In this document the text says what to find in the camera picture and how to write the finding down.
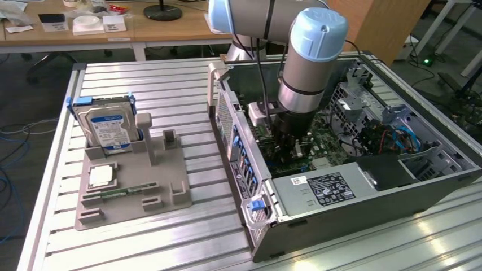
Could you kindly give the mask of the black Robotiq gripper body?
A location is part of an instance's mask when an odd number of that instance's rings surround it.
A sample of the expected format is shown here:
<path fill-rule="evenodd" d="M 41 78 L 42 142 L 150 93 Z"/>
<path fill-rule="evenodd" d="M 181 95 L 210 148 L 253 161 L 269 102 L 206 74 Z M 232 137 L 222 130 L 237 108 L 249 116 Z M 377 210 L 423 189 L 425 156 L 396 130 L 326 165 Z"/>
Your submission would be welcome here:
<path fill-rule="evenodd" d="M 316 111 L 310 113 L 282 112 L 273 124 L 273 136 L 280 147 L 294 147 L 296 141 L 308 135 Z"/>

